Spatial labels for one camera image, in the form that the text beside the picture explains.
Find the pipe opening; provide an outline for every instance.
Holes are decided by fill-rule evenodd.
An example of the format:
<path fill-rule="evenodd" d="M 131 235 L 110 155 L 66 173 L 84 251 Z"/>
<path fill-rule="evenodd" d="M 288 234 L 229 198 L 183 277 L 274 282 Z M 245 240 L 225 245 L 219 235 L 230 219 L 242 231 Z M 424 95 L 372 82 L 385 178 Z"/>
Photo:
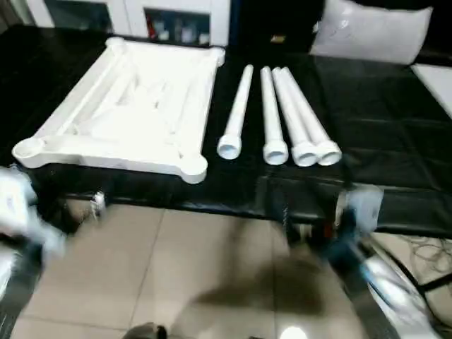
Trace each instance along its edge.
<path fill-rule="evenodd" d="M 239 156 L 240 149 L 233 145 L 221 145 L 218 148 L 218 154 L 224 159 L 232 160 Z"/>
<path fill-rule="evenodd" d="M 326 153 L 322 158 L 319 159 L 319 165 L 330 166 L 337 163 L 341 159 L 342 155 L 339 152 L 329 152 Z"/>
<path fill-rule="evenodd" d="M 269 165 L 281 165 L 287 160 L 287 153 L 275 150 L 266 155 L 265 161 Z"/>
<path fill-rule="evenodd" d="M 314 153 L 305 153 L 300 155 L 296 160 L 295 164 L 301 167 L 312 166 L 317 162 L 317 156 Z"/>

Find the floor tile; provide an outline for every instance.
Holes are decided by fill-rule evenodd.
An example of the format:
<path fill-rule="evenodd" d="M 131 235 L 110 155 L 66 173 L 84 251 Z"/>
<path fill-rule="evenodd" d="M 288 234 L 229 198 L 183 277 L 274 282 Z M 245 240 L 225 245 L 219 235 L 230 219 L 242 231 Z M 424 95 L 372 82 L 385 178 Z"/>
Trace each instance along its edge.
<path fill-rule="evenodd" d="M 308 338 L 361 339 L 364 331 L 333 271 L 309 251 L 296 258 L 279 231 L 273 233 L 277 338 L 290 327 Z"/>
<path fill-rule="evenodd" d="M 26 315 L 128 328 L 163 210 L 112 206 L 50 261 Z"/>
<path fill-rule="evenodd" d="M 11 339 L 121 339 L 124 331 L 19 319 Z"/>
<path fill-rule="evenodd" d="M 192 338 L 273 338 L 270 223 L 166 211 L 133 323 Z"/>

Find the white frame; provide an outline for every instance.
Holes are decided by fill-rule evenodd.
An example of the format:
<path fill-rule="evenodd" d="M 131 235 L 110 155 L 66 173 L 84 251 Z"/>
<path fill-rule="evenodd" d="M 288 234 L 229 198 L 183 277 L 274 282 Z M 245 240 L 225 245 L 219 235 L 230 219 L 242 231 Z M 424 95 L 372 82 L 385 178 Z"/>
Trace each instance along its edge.
<path fill-rule="evenodd" d="M 148 37 L 145 8 L 163 11 L 185 11 L 210 16 L 210 44 L 227 46 L 231 0 L 124 0 L 131 34 Z"/>
<path fill-rule="evenodd" d="M 109 38 L 106 45 L 34 136 L 14 146 L 13 156 L 29 168 L 57 162 L 173 174 L 189 184 L 203 181 L 208 167 L 201 154 L 204 133 L 216 71 L 224 62 L 225 51 L 126 42 L 120 37 Z M 119 108 L 124 93 L 132 101 Z M 155 107 L 159 112 L 147 114 L 145 121 L 142 114 L 130 115 L 151 113 L 149 107 L 154 106 L 149 99 L 156 98 L 162 103 Z M 168 118 L 169 125 L 165 124 L 168 128 L 157 138 L 141 131 L 135 141 L 128 128 L 110 131 L 115 136 L 122 134 L 116 139 L 80 133 L 80 126 L 96 124 L 98 114 L 105 118 L 112 109 L 122 109 L 123 117 L 143 126 L 150 123 L 149 118 L 155 123 Z"/>
<path fill-rule="evenodd" d="M 118 35 L 130 35 L 129 21 L 123 0 L 60 0 L 60 1 L 84 1 L 106 4 L 113 32 Z M 27 0 L 28 7 L 35 22 L 40 27 L 54 28 L 55 24 L 44 0 Z"/>

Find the cable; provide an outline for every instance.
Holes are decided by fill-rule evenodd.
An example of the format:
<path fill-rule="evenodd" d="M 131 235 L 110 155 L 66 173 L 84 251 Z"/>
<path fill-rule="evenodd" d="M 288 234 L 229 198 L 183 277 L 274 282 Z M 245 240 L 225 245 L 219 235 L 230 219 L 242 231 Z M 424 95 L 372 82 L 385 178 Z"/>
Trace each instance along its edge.
<path fill-rule="evenodd" d="M 420 287 L 420 284 L 418 283 L 417 279 L 414 277 L 414 275 L 408 270 L 408 268 L 396 257 L 394 256 L 385 246 L 380 244 L 378 241 L 376 241 L 374 238 L 370 237 L 371 243 L 378 248 L 380 251 L 382 251 L 385 256 L 387 256 L 394 264 L 397 265 L 397 267 L 402 271 L 402 273 L 405 275 L 405 277 L 415 286 L 416 290 L 419 292 L 421 297 L 423 298 L 425 305 L 427 306 L 429 313 L 434 318 L 436 323 L 434 324 L 435 329 L 452 332 L 452 326 L 447 324 L 446 322 L 442 321 L 441 318 L 439 318 L 436 315 L 436 312 L 432 309 L 429 300 L 427 299 L 427 296 L 425 295 L 424 291 Z M 421 241 L 413 241 L 414 244 L 418 244 L 422 246 L 424 242 Z"/>
<path fill-rule="evenodd" d="M 400 239 L 407 242 L 410 247 L 410 265 L 413 269 L 413 275 L 417 281 L 422 280 L 422 274 L 419 270 L 417 259 L 423 260 L 431 272 L 441 275 L 452 272 L 452 241 L 446 239 L 431 239 L 426 237 L 406 237 L 399 236 Z M 429 250 L 432 253 L 428 256 L 422 253 L 423 250 Z M 452 284 L 447 285 L 449 294 L 452 296 Z"/>

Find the black table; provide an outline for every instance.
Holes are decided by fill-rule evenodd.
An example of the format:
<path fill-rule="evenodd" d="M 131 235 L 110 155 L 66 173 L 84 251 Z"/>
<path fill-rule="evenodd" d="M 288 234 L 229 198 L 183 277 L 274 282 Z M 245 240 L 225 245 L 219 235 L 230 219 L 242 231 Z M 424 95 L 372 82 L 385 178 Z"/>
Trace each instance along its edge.
<path fill-rule="evenodd" d="M 0 165 L 14 161 L 12 147 L 44 123 L 102 53 L 106 38 L 22 26 L 0 36 Z M 216 145 L 248 63 L 255 71 L 242 154 L 223 160 Z M 281 166 L 263 161 L 258 70 L 265 65 L 290 67 L 343 151 L 338 164 L 300 168 L 292 160 Z M 277 196 L 297 222 L 330 218 L 343 188 L 375 184 L 385 190 L 379 231 L 452 237 L 451 137 L 452 121 L 409 67 L 231 50 L 215 81 L 203 144 L 208 161 L 204 182 L 189 185 L 169 175 L 74 165 L 47 165 L 30 173 L 64 196 L 90 198 L 106 184 L 114 203 L 249 218 L 274 218 L 268 206 Z"/>

